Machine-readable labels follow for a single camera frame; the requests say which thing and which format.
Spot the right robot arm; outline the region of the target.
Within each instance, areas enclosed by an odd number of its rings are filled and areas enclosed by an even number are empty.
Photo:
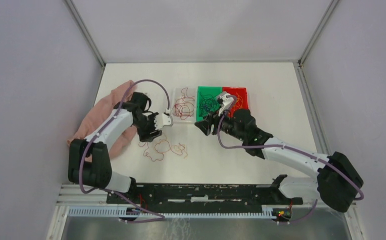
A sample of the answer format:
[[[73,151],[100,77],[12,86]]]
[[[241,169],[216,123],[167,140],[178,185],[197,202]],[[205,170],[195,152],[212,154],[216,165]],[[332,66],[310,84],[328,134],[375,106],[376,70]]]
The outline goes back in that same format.
[[[287,176],[270,189],[270,199],[282,204],[289,198],[306,198],[324,202],[344,213],[354,201],[364,199],[363,179],[346,155],[340,152],[321,154],[303,150],[260,129],[248,109],[236,110],[232,116],[217,111],[194,124],[206,136],[225,133],[242,142],[232,149],[244,149],[249,155],[274,161],[301,173],[304,177]]]

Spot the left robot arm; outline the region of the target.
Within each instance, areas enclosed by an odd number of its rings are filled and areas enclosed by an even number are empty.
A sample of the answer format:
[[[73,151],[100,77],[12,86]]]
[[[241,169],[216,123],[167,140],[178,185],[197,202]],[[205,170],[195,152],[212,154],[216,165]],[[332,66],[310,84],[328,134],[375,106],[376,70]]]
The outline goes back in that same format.
[[[172,125],[169,109],[164,113],[149,112],[148,96],[134,92],[129,101],[115,105],[110,116],[84,139],[70,143],[69,181],[98,189],[119,192],[124,202],[133,203],[138,190],[134,178],[112,170],[110,148],[129,127],[135,127],[141,142],[152,142],[162,135],[162,128]]]

